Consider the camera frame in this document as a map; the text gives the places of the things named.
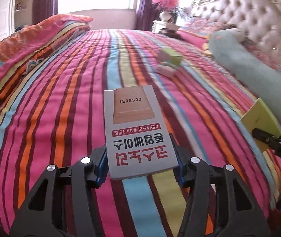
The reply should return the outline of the tufted white headboard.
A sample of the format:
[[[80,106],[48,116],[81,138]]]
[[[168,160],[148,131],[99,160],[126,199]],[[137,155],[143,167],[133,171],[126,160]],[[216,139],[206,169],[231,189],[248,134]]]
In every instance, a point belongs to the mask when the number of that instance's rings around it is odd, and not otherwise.
[[[191,14],[235,25],[281,70],[281,0],[195,0]]]

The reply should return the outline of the purple curtain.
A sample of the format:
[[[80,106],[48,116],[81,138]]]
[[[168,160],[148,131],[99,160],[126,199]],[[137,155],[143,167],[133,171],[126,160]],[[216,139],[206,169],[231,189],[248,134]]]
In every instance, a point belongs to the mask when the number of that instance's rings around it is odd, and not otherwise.
[[[135,29],[150,31],[153,21],[157,18],[158,12],[152,5],[152,0],[137,0]]]
[[[58,0],[33,0],[32,21],[33,24],[58,14]]]

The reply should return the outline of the folded colourful quilt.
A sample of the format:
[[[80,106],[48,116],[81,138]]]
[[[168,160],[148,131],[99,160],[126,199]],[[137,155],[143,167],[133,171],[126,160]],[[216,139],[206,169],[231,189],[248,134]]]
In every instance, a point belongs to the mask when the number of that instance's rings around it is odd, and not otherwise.
[[[57,14],[0,41],[0,104],[18,81],[66,42],[87,32],[93,18]]]

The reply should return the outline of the pink patterned pillow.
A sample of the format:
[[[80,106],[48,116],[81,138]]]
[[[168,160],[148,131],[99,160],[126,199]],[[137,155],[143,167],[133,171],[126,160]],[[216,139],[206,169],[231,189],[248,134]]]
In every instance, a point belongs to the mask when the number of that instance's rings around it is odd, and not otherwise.
[[[235,25],[213,22],[209,19],[191,17],[176,33],[183,38],[184,41],[204,50],[204,46],[208,43],[208,39],[213,32],[235,27]]]

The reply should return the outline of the pink green illustrated box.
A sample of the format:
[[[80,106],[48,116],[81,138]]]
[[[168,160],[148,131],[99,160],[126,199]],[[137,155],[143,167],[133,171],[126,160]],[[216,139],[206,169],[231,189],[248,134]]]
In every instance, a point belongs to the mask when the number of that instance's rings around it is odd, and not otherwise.
[[[173,68],[171,66],[165,66],[162,64],[157,65],[157,67],[155,68],[155,72],[157,74],[160,74],[169,79],[174,78],[177,71],[178,71],[177,68]]]

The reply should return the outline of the pink flowers in vase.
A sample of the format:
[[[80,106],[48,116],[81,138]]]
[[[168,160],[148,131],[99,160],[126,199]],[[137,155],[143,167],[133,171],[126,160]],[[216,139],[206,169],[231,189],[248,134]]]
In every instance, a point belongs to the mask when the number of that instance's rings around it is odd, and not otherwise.
[[[174,15],[179,8],[179,0],[151,0],[151,5],[160,12],[159,18],[163,23],[174,22]]]

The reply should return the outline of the purple curtain right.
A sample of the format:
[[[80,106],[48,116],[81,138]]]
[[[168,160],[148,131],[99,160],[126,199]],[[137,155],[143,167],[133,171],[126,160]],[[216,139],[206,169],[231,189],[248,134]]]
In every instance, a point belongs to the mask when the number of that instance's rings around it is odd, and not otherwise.
[[[150,31],[153,21],[157,18],[158,12],[152,5],[152,0],[137,0],[135,29]]]

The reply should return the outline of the teal plush pillow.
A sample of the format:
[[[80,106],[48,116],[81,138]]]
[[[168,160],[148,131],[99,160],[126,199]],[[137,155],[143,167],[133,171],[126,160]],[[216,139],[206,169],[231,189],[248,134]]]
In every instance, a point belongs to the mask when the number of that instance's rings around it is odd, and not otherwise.
[[[230,32],[212,34],[208,47],[215,60],[260,97],[281,124],[281,74],[249,53]]]

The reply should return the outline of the yellow plush toy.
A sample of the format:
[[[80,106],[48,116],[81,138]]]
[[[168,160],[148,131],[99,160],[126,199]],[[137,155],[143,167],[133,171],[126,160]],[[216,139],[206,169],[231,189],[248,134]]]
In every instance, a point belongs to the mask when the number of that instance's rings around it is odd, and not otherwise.
[[[213,56],[212,51],[209,48],[209,37],[205,39],[205,42],[202,44],[202,51],[207,56]]]

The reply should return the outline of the striped colourful bedspread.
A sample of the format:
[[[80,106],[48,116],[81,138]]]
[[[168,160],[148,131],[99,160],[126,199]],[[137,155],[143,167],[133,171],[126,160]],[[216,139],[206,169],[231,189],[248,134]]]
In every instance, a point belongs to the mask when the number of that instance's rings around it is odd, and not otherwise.
[[[105,236],[176,236],[189,190],[173,172],[167,133],[214,166],[232,164],[265,216],[280,196],[281,159],[242,122],[257,97],[188,42],[131,30],[68,26],[0,42],[0,228],[8,232],[46,166],[73,165],[108,143],[93,192]]]

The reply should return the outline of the white Cosnori box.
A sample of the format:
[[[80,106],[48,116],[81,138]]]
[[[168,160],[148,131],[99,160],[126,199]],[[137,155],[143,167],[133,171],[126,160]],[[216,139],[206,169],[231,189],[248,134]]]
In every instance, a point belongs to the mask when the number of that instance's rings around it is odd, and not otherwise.
[[[104,127],[113,180],[173,169],[176,153],[151,85],[106,90]]]

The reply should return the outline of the purple curtain left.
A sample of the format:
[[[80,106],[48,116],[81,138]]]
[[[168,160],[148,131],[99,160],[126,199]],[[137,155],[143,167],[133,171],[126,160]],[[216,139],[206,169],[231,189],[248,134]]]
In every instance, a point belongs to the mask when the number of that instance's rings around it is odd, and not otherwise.
[[[58,14],[58,0],[33,0],[32,21],[33,24]]]

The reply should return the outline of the white bedside table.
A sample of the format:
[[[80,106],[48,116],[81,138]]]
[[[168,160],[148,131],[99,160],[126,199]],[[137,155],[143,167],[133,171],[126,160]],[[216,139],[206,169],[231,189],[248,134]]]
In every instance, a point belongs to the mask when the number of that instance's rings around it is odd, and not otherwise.
[[[169,30],[176,32],[180,27],[178,25],[175,25],[174,23],[168,23],[168,22],[163,22],[163,21],[159,21],[159,20],[153,21],[152,32],[158,33],[163,28],[167,28]]]

